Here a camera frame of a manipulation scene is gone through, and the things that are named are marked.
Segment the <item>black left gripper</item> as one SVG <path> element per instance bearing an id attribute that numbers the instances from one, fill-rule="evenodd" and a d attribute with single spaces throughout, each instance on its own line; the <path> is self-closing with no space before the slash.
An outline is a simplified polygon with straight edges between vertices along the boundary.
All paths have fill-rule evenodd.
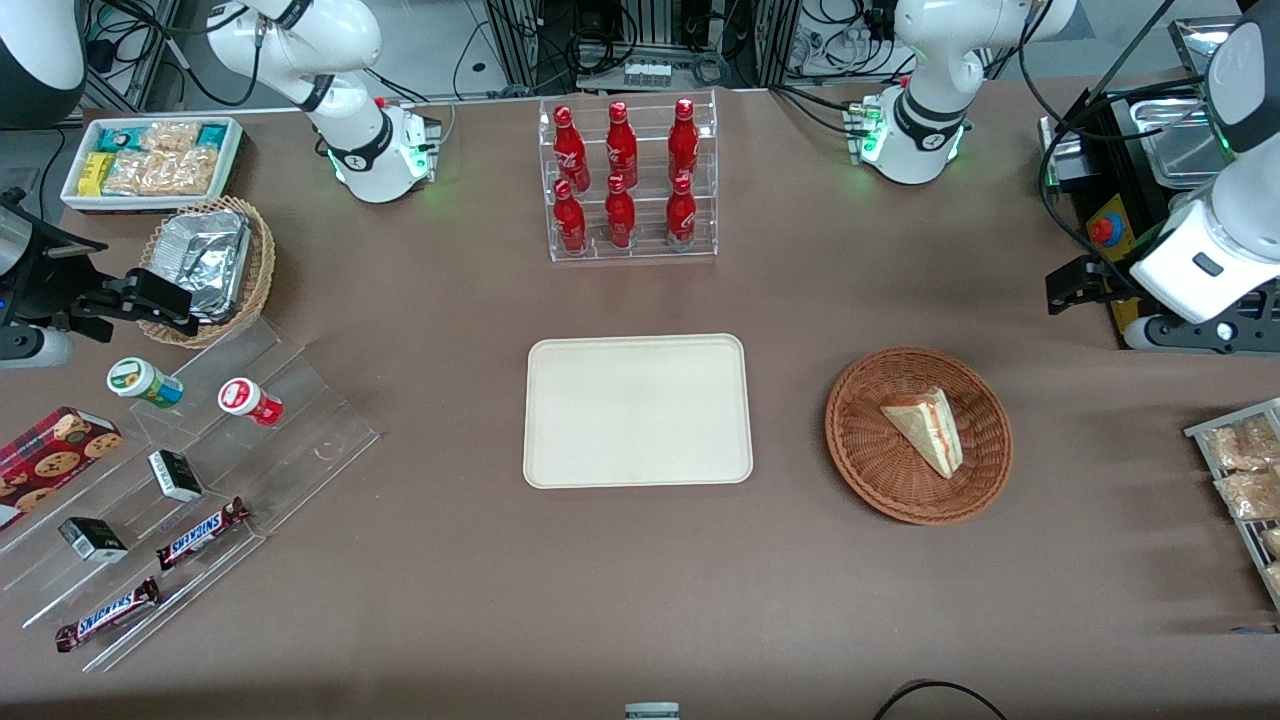
<path id="1" fill-rule="evenodd" d="M 1117 266 L 1079 256 L 1047 275 L 1046 307 L 1051 316 L 1083 304 L 1140 300 L 1140 288 Z"/>

